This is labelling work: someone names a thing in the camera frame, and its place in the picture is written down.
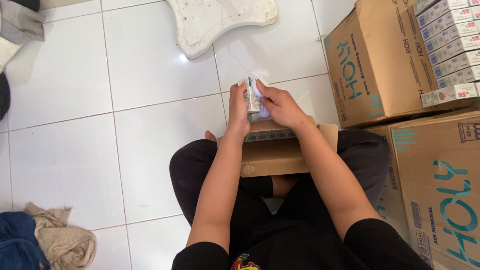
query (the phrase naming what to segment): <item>white fluffy item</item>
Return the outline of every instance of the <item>white fluffy item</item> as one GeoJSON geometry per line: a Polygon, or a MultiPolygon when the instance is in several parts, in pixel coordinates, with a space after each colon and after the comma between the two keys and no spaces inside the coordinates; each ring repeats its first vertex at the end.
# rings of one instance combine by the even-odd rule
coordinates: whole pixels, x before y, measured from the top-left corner
{"type": "MultiPolygon", "coordinates": [[[[252,83],[252,91],[253,93],[257,96],[257,98],[263,97],[262,93],[257,88],[256,79],[259,79],[265,86],[268,86],[267,83],[267,77],[270,75],[270,73],[264,69],[259,69],[256,71],[253,71],[252,74],[250,75],[250,78],[254,83],[252,83]]],[[[267,109],[262,105],[262,111],[257,112],[252,114],[252,120],[254,122],[260,121],[260,120],[265,120],[270,118],[270,113],[267,111],[267,109]]]]}

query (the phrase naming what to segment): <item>black pants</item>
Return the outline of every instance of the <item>black pants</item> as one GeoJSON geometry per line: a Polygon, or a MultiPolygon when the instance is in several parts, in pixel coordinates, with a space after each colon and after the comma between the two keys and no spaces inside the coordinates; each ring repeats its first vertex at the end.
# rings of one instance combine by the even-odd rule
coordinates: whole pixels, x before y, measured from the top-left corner
{"type": "MultiPolygon", "coordinates": [[[[170,161],[173,190],[185,215],[193,223],[198,196],[217,151],[216,142],[198,140],[178,150],[170,161]]],[[[375,208],[380,200],[390,163],[390,149],[379,135],[358,129],[338,133],[338,155],[357,177],[375,208]]],[[[332,219],[309,173],[292,175],[299,179],[275,216],[303,220],[323,231],[336,234],[332,219]]],[[[231,241],[240,239],[249,226],[272,218],[260,198],[272,197],[271,176],[242,178],[230,222],[231,241]]]]}

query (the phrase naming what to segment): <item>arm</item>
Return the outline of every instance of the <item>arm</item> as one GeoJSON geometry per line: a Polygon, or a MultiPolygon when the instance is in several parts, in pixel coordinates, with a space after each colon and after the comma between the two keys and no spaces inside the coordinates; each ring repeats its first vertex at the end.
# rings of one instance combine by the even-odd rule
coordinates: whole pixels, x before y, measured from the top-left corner
{"type": "Polygon", "coordinates": [[[243,100],[244,89],[245,83],[230,88],[227,130],[200,190],[187,247],[199,242],[211,242],[220,245],[228,253],[230,219],[240,179],[242,143],[250,130],[247,103],[243,100]]]}
{"type": "Polygon", "coordinates": [[[351,170],[292,96],[287,91],[265,87],[260,81],[257,87],[266,97],[262,98],[262,104],[275,122],[291,128],[297,135],[315,186],[340,238],[343,240],[357,221],[379,219],[351,170]]]}

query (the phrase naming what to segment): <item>white tile floor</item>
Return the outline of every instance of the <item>white tile floor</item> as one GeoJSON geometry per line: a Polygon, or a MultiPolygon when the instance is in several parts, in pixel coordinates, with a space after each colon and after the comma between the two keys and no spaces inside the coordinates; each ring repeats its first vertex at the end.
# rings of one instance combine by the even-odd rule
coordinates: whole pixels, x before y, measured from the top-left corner
{"type": "Polygon", "coordinates": [[[233,29],[195,60],[177,46],[166,1],[43,11],[46,41],[6,69],[0,212],[72,206],[69,225],[98,238],[91,270],[170,268],[190,230],[168,173],[173,153],[207,129],[223,134],[229,87],[256,68],[317,122],[338,124],[319,37],[353,2],[276,0],[275,24],[233,29]]]}

